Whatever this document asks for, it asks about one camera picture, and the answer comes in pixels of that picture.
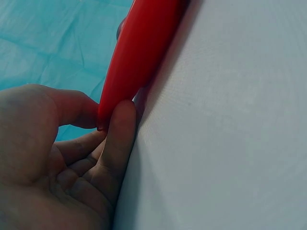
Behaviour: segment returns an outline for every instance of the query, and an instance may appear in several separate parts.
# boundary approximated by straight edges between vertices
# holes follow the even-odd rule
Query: white surface
[[[306,100],[306,0],[194,0],[149,93],[115,230],[307,230]]]

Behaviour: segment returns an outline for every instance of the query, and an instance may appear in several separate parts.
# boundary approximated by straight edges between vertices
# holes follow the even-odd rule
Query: palm
[[[0,94],[0,192],[8,203],[0,211],[14,226],[111,227],[134,137],[132,103],[115,109],[107,139],[96,131],[53,143],[58,126],[93,128],[96,112],[97,104],[78,92],[31,86]]]

